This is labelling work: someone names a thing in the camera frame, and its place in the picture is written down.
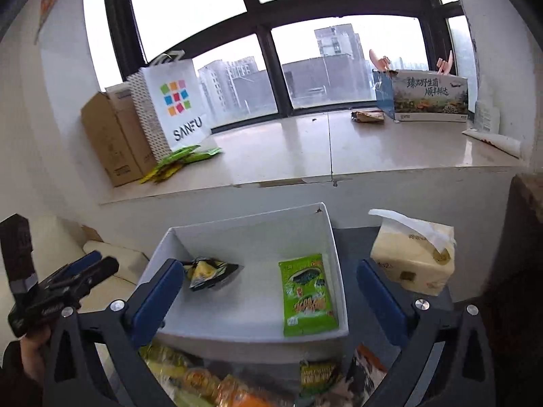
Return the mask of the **person's left hand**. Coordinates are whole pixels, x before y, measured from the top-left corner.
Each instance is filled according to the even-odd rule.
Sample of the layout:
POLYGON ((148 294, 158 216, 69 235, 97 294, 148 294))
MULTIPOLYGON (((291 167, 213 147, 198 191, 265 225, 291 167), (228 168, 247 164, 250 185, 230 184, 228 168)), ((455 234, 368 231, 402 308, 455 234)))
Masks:
POLYGON ((40 386, 43 386, 45 376, 45 362, 42 349, 47 344, 50 337, 51 328, 49 326, 43 326, 34 332, 27 333, 19 341, 21 363, 24 373, 40 386))

